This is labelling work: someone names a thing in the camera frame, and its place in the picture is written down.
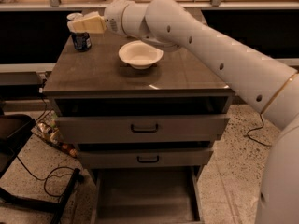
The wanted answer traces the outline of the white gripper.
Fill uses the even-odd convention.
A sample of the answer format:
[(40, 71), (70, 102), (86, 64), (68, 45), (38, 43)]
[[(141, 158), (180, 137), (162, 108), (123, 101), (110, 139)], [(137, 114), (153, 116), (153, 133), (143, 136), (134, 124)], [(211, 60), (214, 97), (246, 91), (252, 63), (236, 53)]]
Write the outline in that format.
[(113, 0), (104, 11), (104, 19), (98, 11), (83, 15), (82, 18), (69, 21), (67, 26), (73, 33), (102, 34), (107, 29), (120, 36), (126, 36), (122, 25), (122, 16), (130, 5), (126, 0)]

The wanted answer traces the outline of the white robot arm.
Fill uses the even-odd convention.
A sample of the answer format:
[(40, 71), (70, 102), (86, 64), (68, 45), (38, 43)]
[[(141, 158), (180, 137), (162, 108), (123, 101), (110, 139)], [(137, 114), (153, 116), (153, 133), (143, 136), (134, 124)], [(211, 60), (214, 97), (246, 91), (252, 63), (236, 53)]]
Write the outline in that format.
[(105, 30), (164, 51), (187, 49), (281, 133), (271, 147), (256, 224), (299, 224), (299, 74), (195, 19), (174, 0), (113, 0), (103, 15), (67, 24), (72, 32)]

